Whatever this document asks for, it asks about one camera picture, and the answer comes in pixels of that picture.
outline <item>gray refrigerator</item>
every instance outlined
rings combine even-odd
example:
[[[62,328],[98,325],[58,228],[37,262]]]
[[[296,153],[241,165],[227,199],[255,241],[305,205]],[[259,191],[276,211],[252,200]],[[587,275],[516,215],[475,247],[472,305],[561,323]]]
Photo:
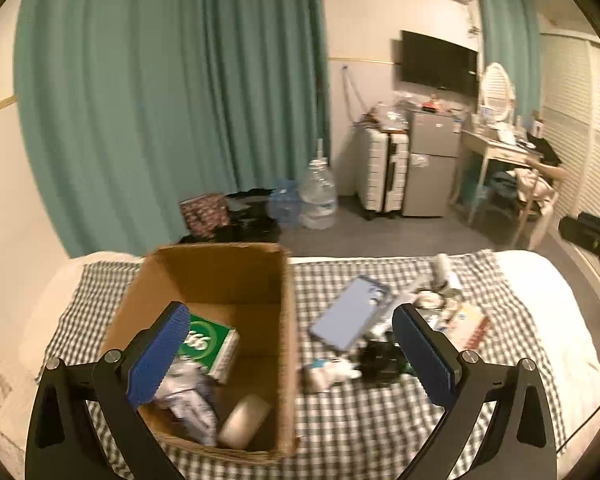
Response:
[[[452,115],[412,112],[403,216],[444,216],[456,174],[460,133]]]

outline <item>white suitcase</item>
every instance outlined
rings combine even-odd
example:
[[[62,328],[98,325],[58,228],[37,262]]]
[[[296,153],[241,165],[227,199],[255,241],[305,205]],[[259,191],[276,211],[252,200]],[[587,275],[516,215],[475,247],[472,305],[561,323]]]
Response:
[[[359,125],[356,192],[366,218],[402,208],[409,137],[406,132]]]

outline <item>white bed sheet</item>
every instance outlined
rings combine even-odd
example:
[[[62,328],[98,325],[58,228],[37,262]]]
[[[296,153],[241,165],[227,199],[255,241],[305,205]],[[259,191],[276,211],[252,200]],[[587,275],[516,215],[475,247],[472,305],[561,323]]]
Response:
[[[527,251],[504,251],[496,255],[502,271],[531,313],[547,357],[552,364],[556,387],[562,403],[567,436],[600,405],[600,363],[573,293],[564,278],[545,258]],[[292,262],[325,261],[336,258],[292,258]],[[99,261],[140,262],[129,254],[95,253],[71,260],[63,266],[45,289],[32,313],[20,346],[20,363],[29,381],[20,382],[0,402],[0,432],[14,446],[24,450],[29,417],[36,393],[32,377],[38,373],[48,341],[58,319],[80,281],[82,267]],[[562,478],[584,452],[600,426],[600,411],[574,437],[558,459],[558,478]],[[8,469],[16,478],[22,461]]]

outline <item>gray floor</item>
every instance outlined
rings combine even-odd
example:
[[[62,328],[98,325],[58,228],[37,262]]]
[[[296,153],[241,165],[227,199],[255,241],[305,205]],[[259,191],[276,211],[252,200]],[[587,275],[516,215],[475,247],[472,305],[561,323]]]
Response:
[[[485,218],[482,225],[471,229],[455,209],[450,209],[444,218],[398,217],[367,221],[360,213],[356,199],[340,197],[333,228],[285,230],[280,242],[292,251],[293,256],[432,256],[469,253],[484,248],[497,250],[500,248],[497,234],[504,234],[506,238],[510,232],[508,222],[496,216]],[[480,231],[490,232],[490,237]],[[544,238],[536,252],[551,261],[571,286],[600,360],[600,301],[596,293],[551,236]]]

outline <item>curtain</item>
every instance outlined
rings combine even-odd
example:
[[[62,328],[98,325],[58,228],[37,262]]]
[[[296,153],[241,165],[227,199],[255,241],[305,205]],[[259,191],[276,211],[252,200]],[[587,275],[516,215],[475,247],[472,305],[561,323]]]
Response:
[[[14,86],[71,256],[144,254],[178,202],[299,178],[328,141],[321,0],[22,0]]]
[[[500,63],[516,86],[516,114],[540,107],[540,32],[534,0],[478,0],[484,66]]]

